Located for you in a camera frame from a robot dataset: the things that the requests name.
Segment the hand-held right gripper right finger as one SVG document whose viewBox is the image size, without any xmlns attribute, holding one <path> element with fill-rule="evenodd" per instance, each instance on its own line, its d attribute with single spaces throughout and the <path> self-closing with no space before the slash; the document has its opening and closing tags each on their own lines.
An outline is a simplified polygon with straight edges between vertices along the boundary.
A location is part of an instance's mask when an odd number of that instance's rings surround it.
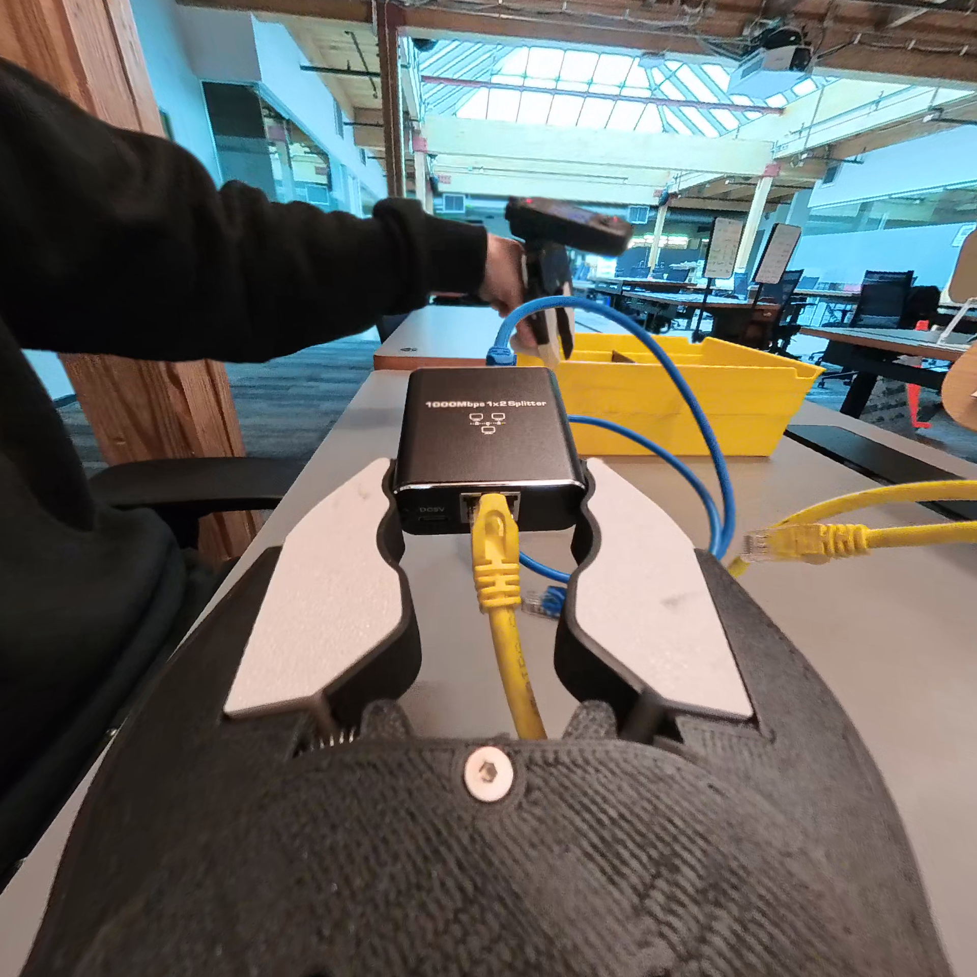
<svg viewBox="0 0 977 977">
<path fill-rule="evenodd" d="M 604 703 L 620 739 L 649 743 L 680 717 L 751 726 L 755 709 L 702 568 L 666 510 L 606 462 L 586 462 L 554 667 Z"/>
</svg>

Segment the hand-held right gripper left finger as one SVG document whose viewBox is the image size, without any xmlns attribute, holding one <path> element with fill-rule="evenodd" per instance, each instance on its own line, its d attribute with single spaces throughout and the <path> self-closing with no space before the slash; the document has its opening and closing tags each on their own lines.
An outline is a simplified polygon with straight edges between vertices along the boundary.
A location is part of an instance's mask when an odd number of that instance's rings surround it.
<svg viewBox="0 0 977 977">
<path fill-rule="evenodd" d="M 324 734 L 397 701 L 422 664 L 406 551 L 378 458 L 289 531 L 229 687 L 228 719 L 305 713 Z"/>
</svg>

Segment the black network splitter box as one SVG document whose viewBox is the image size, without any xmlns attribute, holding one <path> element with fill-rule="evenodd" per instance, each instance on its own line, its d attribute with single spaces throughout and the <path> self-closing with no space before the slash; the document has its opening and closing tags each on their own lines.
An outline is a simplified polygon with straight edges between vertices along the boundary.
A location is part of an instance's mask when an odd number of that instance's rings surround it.
<svg viewBox="0 0 977 977">
<path fill-rule="evenodd" d="M 438 367 L 409 375 L 391 493 L 412 535 L 464 534 L 482 495 L 520 531 L 573 528 L 587 492 L 555 373 Z"/>
</svg>

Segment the yellow plastic bin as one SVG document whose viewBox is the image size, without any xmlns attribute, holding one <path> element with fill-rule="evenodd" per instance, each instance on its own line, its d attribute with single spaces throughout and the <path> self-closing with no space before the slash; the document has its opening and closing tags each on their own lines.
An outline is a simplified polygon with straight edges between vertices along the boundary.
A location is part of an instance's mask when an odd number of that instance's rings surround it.
<svg viewBox="0 0 977 977">
<path fill-rule="evenodd" d="M 683 335 L 657 343 L 686 380 L 726 457 L 769 457 L 823 368 Z M 681 458 L 707 457 L 698 422 L 657 358 L 631 334 L 577 335 L 555 367 L 568 414 L 621 425 Z"/>
</svg>

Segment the person's left forearm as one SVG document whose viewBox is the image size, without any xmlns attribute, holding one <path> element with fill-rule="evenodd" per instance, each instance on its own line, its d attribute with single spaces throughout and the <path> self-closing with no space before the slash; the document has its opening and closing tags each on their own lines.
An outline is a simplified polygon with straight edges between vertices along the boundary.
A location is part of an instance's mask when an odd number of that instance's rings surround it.
<svg viewBox="0 0 977 977">
<path fill-rule="evenodd" d="M 436 292 L 490 298 L 487 232 L 384 200 L 368 218 L 270 202 L 238 182 L 216 191 L 211 308 L 199 353 L 264 362 L 344 338 Z"/>
</svg>

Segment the white desk with wooden edge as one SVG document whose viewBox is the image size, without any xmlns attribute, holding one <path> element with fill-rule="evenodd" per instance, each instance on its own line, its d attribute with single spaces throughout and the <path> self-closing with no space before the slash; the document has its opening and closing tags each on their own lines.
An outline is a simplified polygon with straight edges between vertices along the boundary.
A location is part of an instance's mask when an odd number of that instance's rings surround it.
<svg viewBox="0 0 977 977">
<path fill-rule="evenodd" d="M 501 324 L 489 307 L 426 306 L 397 324 L 374 353 L 373 368 L 483 367 Z"/>
</svg>

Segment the wooden background desk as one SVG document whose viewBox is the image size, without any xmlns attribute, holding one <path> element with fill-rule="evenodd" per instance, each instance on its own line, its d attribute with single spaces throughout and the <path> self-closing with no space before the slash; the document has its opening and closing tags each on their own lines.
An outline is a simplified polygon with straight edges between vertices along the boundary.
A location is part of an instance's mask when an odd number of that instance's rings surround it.
<svg viewBox="0 0 977 977">
<path fill-rule="evenodd" d="M 937 334 L 908 329 L 803 326 L 799 334 L 824 339 L 823 361 L 852 373 L 848 394 L 839 412 L 861 417 L 879 378 L 939 392 L 947 370 L 898 362 L 899 358 L 953 364 L 975 350 L 975 336 L 964 343 L 941 343 Z"/>
</svg>

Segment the person's left hand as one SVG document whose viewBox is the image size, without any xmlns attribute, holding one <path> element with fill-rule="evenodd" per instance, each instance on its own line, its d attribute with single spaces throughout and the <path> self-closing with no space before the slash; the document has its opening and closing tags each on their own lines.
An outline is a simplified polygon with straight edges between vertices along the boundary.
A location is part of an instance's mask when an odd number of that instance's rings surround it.
<svg viewBox="0 0 977 977">
<path fill-rule="evenodd" d="M 505 318 L 526 301 L 526 251 L 519 240 L 488 234 L 476 296 Z"/>
</svg>

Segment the standing whiteboard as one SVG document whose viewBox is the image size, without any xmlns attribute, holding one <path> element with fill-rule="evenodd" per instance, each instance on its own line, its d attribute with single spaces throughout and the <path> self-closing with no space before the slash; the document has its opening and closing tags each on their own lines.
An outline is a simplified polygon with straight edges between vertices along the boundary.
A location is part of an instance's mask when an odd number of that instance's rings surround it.
<svg viewBox="0 0 977 977">
<path fill-rule="evenodd" d="M 788 264 L 802 235 L 802 227 L 775 223 L 752 276 L 758 285 L 778 284 L 788 269 Z"/>
<path fill-rule="evenodd" d="M 715 281 L 734 275 L 744 225 L 741 216 L 718 215 L 713 219 L 702 269 L 703 278 Z"/>
</svg>

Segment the brown ceiling support column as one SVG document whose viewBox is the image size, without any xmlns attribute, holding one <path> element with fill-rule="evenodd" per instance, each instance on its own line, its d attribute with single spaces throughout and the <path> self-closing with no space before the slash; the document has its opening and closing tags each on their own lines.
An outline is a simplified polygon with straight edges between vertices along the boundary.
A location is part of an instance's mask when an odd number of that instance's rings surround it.
<svg viewBox="0 0 977 977">
<path fill-rule="evenodd" d="M 382 130 L 387 195 L 407 196 L 405 106 L 400 77 L 399 42 L 404 12 L 395 2 L 373 2 L 378 46 Z"/>
</svg>

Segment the wooden pillar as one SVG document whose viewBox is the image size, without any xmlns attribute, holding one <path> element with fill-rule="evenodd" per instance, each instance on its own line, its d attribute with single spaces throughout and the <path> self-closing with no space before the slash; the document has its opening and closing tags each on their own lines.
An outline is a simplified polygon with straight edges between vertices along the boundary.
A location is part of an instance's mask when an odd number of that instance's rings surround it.
<svg viewBox="0 0 977 977">
<path fill-rule="evenodd" d="M 1 54 L 111 125 L 164 135 L 131 2 L 3 1 Z M 108 464 L 244 456 L 218 362 L 59 360 Z"/>
</svg>

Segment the ceiling projector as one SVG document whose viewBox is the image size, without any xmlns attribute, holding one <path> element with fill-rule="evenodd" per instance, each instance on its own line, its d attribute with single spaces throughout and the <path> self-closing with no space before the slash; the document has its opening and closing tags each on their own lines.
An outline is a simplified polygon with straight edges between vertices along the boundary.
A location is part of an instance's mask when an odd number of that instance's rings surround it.
<svg viewBox="0 0 977 977">
<path fill-rule="evenodd" d="M 755 39 L 754 47 L 730 73 L 727 94 L 766 101 L 811 75 L 813 49 L 794 27 L 771 27 Z"/>
</svg>

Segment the black mesh office chair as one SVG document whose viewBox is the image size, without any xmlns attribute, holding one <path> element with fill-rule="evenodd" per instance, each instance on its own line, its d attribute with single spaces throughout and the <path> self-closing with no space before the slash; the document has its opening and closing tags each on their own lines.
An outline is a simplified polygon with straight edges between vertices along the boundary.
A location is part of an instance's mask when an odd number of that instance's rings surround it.
<svg viewBox="0 0 977 977">
<path fill-rule="evenodd" d="M 913 280 L 913 271 L 867 271 L 847 324 L 852 328 L 898 328 Z"/>
</svg>

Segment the person's black sweater torso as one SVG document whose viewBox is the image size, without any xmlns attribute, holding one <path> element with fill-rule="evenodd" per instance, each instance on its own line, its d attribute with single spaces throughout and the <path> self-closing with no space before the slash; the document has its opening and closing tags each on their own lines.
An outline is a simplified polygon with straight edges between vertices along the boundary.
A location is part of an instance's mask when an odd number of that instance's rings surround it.
<svg viewBox="0 0 977 977">
<path fill-rule="evenodd" d="M 224 195 L 177 141 L 2 59 L 2 885 L 179 646 L 208 573 L 151 508 L 98 499 L 43 360 L 160 364 Z"/>
</svg>

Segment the light wooden chair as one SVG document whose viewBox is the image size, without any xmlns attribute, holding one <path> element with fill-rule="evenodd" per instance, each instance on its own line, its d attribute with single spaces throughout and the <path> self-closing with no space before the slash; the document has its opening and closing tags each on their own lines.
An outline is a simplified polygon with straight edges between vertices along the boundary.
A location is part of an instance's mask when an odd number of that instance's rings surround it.
<svg viewBox="0 0 977 977">
<path fill-rule="evenodd" d="M 976 232 L 961 244 L 958 262 L 947 286 L 947 295 L 959 310 L 946 327 L 947 339 L 969 311 L 976 310 Z M 943 407 L 959 426 L 976 431 L 976 339 L 970 343 L 946 374 L 942 386 Z"/>
</svg>

